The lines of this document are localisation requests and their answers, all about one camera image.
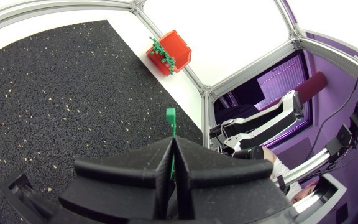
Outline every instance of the person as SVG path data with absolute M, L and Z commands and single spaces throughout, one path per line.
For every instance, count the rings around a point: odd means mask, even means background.
M 278 176 L 290 171 L 289 168 L 285 166 L 270 149 L 264 146 L 262 146 L 262 149 L 264 150 L 264 159 L 273 163 L 273 172 L 270 176 L 271 179 L 277 178 Z M 290 190 L 288 191 L 286 198 L 291 201 L 291 203 L 297 203 L 298 201 L 312 193 L 312 191 L 316 187 L 316 184 L 317 181 L 312 181 L 304 189 L 302 189 L 298 182 L 292 183 L 290 185 Z

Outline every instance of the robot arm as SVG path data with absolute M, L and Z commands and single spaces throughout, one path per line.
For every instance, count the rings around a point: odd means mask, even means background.
M 229 153 L 259 146 L 280 134 L 303 116 L 297 91 L 289 91 L 274 106 L 249 118 L 225 121 L 210 130 L 211 148 Z

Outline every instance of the green object in bin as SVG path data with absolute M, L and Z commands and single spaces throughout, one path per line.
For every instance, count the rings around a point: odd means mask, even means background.
M 167 108 L 166 117 L 167 117 L 168 123 L 171 124 L 171 127 L 172 127 L 172 138 L 175 138 L 175 133 L 176 133 L 176 128 L 177 128 L 176 119 L 175 119 L 176 118 L 175 109 Z M 173 164 L 174 163 L 175 163 L 175 155 L 172 156 L 171 178 L 172 178 L 172 174 L 173 174 Z

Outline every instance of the window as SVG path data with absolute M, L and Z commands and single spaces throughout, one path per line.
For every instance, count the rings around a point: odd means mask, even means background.
M 251 116 L 253 113 L 244 113 L 242 110 L 241 114 L 235 115 L 233 113 L 223 113 L 223 111 L 240 111 L 235 110 L 235 108 L 243 108 L 244 105 L 254 105 L 255 108 L 262 111 L 308 78 L 305 56 L 302 51 L 297 51 L 260 75 L 220 97 L 214 104 L 216 122 L 221 123 L 229 117 L 231 119 Z M 277 145 L 312 124 L 311 101 L 306 102 L 303 106 L 305 108 L 304 117 L 278 136 L 265 142 L 264 146 L 272 147 Z

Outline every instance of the white wall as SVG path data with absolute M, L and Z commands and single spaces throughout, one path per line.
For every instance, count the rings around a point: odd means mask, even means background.
M 299 26 L 358 48 L 358 0 L 287 0 Z
M 164 34 L 175 29 L 192 49 L 190 66 L 205 85 L 232 75 L 288 40 L 271 0 L 148 0 L 145 13 Z

